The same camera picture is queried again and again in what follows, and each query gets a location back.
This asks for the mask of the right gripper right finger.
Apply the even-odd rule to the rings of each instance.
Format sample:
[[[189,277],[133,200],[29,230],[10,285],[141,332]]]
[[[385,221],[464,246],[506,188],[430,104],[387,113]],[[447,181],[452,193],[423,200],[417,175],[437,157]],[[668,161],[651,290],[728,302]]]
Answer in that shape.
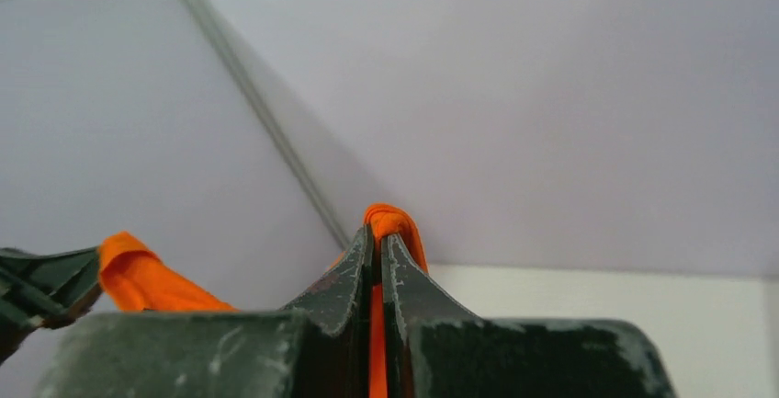
[[[412,397],[412,324],[434,319],[477,320],[479,317],[443,290],[411,256],[398,233],[381,239],[386,372],[389,397]]]

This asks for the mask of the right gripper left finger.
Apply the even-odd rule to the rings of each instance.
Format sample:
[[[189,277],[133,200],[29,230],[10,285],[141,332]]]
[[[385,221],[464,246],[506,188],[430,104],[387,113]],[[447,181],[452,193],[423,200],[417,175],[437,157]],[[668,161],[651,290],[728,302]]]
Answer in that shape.
[[[307,321],[293,397],[367,397],[374,237],[357,230],[338,262],[284,306]]]

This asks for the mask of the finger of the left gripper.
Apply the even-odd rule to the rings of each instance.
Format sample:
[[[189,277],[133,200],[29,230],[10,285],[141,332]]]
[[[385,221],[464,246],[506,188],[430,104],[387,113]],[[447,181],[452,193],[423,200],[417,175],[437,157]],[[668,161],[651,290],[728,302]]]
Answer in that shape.
[[[102,294],[95,247],[40,256],[1,250],[1,361],[35,331],[58,329],[89,313]]]

